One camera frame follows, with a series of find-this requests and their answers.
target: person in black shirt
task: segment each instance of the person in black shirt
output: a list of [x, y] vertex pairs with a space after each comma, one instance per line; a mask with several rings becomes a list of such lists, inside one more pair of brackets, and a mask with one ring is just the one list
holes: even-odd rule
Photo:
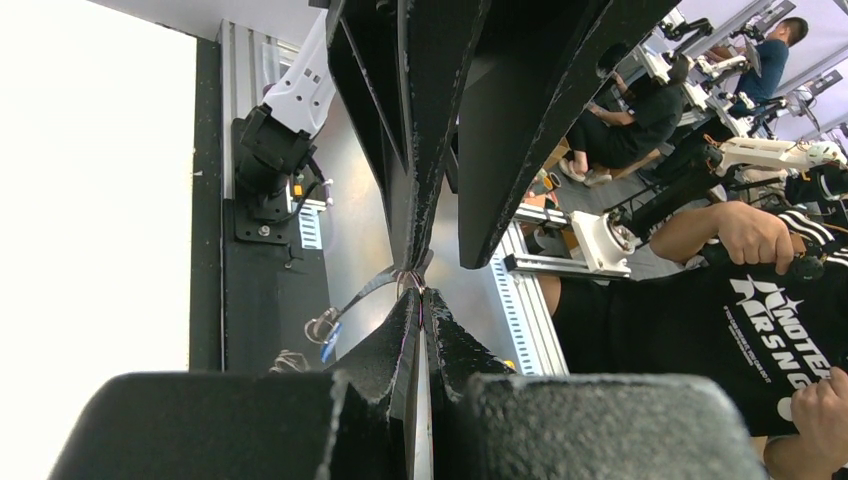
[[764, 455], [773, 478], [827, 479], [848, 463], [848, 374], [836, 368], [848, 355], [848, 248], [819, 280], [783, 274], [806, 248], [799, 238], [837, 234], [795, 210], [728, 202], [675, 215], [650, 246], [685, 264], [718, 242], [732, 262], [606, 287], [539, 281], [572, 373], [708, 377], [752, 436], [778, 437]]
[[[606, 183], [612, 180], [611, 168], [626, 168], [666, 141], [683, 115], [681, 85], [689, 68], [689, 59], [678, 57], [668, 72], [668, 83], [656, 85], [644, 97], [631, 97], [632, 108], [627, 112], [589, 105], [565, 135], [571, 151], [560, 162], [563, 173], [587, 186]], [[617, 75], [616, 82], [626, 91]], [[590, 164], [592, 173], [586, 175]]]
[[[768, 34], [766, 40], [756, 47], [762, 75], [758, 75], [753, 70], [745, 72], [739, 77], [735, 93], [745, 93], [754, 103], [771, 99], [780, 85], [783, 69], [789, 60], [789, 47], [803, 40], [808, 32], [809, 25], [803, 18], [791, 17], [781, 21]], [[707, 56], [715, 61], [731, 58], [726, 48], [714, 48], [707, 52]], [[762, 111], [763, 107], [748, 110], [743, 102], [737, 102], [728, 112], [737, 118], [742, 118], [757, 115]], [[642, 172], [642, 175], [655, 183], [668, 183], [678, 178], [686, 171], [687, 159], [691, 152], [706, 143], [704, 135], [708, 135], [717, 142], [724, 142], [733, 137], [733, 132], [722, 123], [721, 119], [713, 117], [684, 137], [674, 152], [653, 172], [647, 175]]]

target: man in blue shirt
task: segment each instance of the man in blue shirt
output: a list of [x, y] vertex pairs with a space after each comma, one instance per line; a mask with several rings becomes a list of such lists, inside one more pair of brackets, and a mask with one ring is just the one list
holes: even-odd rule
[[[762, 76], [757, 75], [753, 69], [748, 70], [739, 77], [735, 93], [745, 93], [757, 104], [772, 98], [780, 84], [786, 61], [789, 59], [789, 47], [803, 40], [808, 32], [809, 25], [802, 18], [790, 17], [780, 22], [769, 33], [766, 40], [757, 45]], [[706, 55], [714, 61], [723, 61], [732, 57], [728, 49], [723, 47], [713, 48]], [[760, 107], [748, 110], [741, 102], [729, 110], [730, 114], [737, 118], [755, 115], [759, 111], [761, 111]], [[662, 183], [671, 182], [685, 171], [689, 152], [705, 143], [704, 135], [708, 135], [717, 142], [727, 141], [734, 136], [718, 117], [713, 117], [680, 141], [674, 152], [654, 170], [655, 180]]]

